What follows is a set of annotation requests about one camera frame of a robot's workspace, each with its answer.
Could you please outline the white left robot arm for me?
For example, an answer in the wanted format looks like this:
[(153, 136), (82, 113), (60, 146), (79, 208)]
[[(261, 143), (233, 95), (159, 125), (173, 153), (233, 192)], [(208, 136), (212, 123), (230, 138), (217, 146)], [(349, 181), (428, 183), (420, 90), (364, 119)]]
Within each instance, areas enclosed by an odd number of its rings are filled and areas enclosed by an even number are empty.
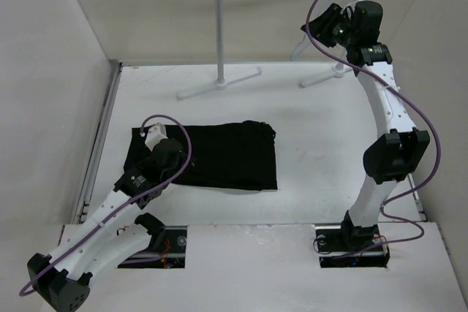
[(180, 142), (161, 139), (117, 180), (98, 209), (68, 240), (27, 263), (32, 288), (55, 311), (76, 311), (97, 277), (140, 251), (167, 252), (166, 226), (144, 211), (187, 166)]

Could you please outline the black trousers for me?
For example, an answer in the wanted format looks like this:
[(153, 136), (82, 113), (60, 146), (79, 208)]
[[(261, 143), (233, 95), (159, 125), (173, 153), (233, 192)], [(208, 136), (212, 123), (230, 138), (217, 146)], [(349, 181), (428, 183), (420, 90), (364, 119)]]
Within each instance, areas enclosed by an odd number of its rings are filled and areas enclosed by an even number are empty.
[[(167, 155), (158, 144), (150, 151), (141, 132), (133, 128), (124, 173), (115, 183), (116, 189), (139, 194), (166, 180), (162, 166)], [(173, 182), (182, 186), (272, 191), (278, 188), (276, 179), (276, 132), (263, 122), (244, 121), (210, 126), (165, 125), (167, 139), (183, 148), (181, 159), (168, 172), (172, 176), (180, 170), (185, 158), (191, 161)]]

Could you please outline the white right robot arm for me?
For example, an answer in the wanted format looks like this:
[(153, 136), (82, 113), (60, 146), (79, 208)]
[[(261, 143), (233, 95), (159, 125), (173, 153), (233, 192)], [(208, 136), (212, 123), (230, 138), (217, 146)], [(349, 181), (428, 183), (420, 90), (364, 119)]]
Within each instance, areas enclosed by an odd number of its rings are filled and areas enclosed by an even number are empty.
[(382, 17), (383, 8), (374, 1), (345, 8), (332, 3), (301, 28), (326, 47), (340, 45), (346, 50), (346, 61), (366, 93), (377, 127), (377, 139), (363, 155), (366, 176), (358, 198), (339, 229), (316, 231), (321, 253), (360, 251), (373, 244), (384, 201), (415, 171), (430, 143), (429, 133), (415, 125), (397, 95), (392, 56), (378, 40)]

